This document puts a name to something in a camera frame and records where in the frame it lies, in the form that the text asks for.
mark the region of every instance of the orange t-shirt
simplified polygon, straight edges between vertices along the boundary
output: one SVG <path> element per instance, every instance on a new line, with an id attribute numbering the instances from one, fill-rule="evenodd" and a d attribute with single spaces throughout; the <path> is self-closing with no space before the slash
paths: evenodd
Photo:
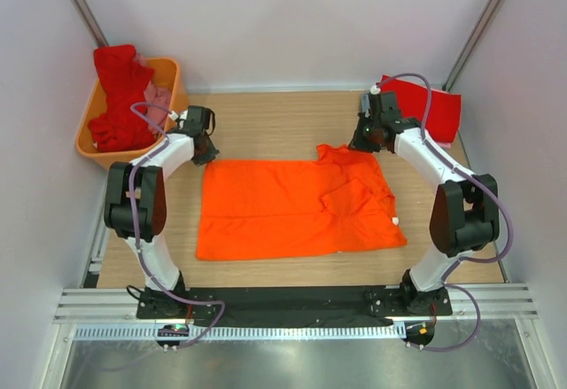
<path id="1" fill-rule="evenodd" d="M 399 247 L 394 196 L 372 154 L 317 147 L 317 161 L 206 167 L 197 258 L 314 256 Z"/>

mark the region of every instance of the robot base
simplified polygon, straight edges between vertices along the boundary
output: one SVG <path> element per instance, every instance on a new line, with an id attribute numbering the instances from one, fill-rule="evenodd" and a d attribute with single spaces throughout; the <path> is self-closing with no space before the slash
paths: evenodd
<path id="1" fill-rule="evenodd" d="M 172 293 L 181 298 L 187 297 L 185 282 L 181 272 Z M 187 305 L 171 299 L 162 291 L 145 287 L 144 292 L 140 295 L 136 311 L 136 318 L 140 320 L 176 319 L 185 318 L 186 316 Z"/>
<path id="2" fill-rule="evenodd" d="M 400 288 L 376 288 L 372 292 L 371 307 L 372 314 L 378 318 L 453 314 L 447 289 L 441 287 L 431 292 L 418 292 L 409 270 L 402 277 Z"/>

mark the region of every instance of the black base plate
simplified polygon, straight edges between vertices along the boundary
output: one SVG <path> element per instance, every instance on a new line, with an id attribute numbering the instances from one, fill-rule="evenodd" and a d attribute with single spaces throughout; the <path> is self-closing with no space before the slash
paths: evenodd
<path id="1" fill-rule="evenodd" d="M 217 324 L 220 327 L 376 327 L 391 325 L 390 317 L 412 315 L 402 304 L 400 289 L 385 286 L 193 288 L 183 297 L 224 300 L 226 309 Z M 441 291 L 434 303 L 437 315 L 453 313 L 447 291 Z M 219 308 L 192 307 L 195 324 L 209 325 Z M 187 312 L 186 306 L 164 293 L 146 288 L 136 316 L 152 320 L 185 318 Z"/>

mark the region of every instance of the pink cloth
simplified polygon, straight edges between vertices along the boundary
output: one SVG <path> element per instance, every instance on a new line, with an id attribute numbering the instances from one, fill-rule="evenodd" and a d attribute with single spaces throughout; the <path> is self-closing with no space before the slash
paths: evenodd
<path id="1" fill-rule="evenodd" d="M 142 54 L 137 54 L 136 60 L 142 66 L 149 67 L 147 59 L 145 59 Z M 148 83 L 148 86 L 144 91 L 144 99 L 146 103 L 160 105 L 169 109 L 169 103 L 171 103 L 171 90 L 169 90 L 168 88 L 157 87 L 150 82 Z M 146 113 L 146 116 L 150 120 L 158 123 L 161 128 L 164 128 L 166 126 L 167 112 L 164 112 L 157 107 L 148 107 L 148 113 Z M 158 130 L 155 129 L 152 125 L 149 125 L 148 128 L 153 133 L 153 135 L 157 135 Z"/>

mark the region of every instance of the metal floor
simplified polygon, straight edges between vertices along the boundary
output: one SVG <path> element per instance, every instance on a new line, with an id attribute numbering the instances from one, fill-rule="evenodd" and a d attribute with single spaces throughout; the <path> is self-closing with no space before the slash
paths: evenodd
<path id="1" fill-rule="evenodd" d="M 474 322 L 440 321 L 432 346 L 465 339 Z M 535 388 L 516 321 L 486 320 L 465 348 L 418 352 L 397 339 L 201 343 L 178 353 L 154 341 L 75 341 L 65 389 Z"/>

